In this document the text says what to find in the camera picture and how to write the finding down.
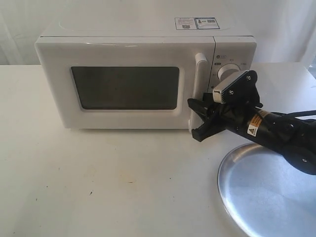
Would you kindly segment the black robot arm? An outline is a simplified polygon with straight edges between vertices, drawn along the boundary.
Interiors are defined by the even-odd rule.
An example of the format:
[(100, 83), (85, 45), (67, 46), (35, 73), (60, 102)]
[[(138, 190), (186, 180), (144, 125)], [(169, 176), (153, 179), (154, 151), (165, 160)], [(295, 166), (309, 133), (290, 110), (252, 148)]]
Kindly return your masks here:
[(188, 99), (189, 108), (202, 120), (192, 129), (201, 142), (229, 130), (280, 155), (294, 168), (309, 175), (316, 173), (316, 121), (306, 119), (315, 111), (289, 114), (267, 112), (256, 88), (254, 70), (231, 74), (202, 99)]

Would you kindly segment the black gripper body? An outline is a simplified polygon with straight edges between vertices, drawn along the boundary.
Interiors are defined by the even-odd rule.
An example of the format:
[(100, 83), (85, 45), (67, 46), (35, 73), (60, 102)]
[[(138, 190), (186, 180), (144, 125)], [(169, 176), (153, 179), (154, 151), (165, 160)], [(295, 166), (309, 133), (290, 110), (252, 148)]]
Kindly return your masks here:
[(242, 122), (245, 115), (252, 109), (262, 107), (259, 92), (256, 87), (258, 80), (257, 72), (248, 72), (239, 78), (224, 94), (225, 104), (216, 103), (214, 105), (215, 118), (222, 124), (222, 128), (227, 124)]

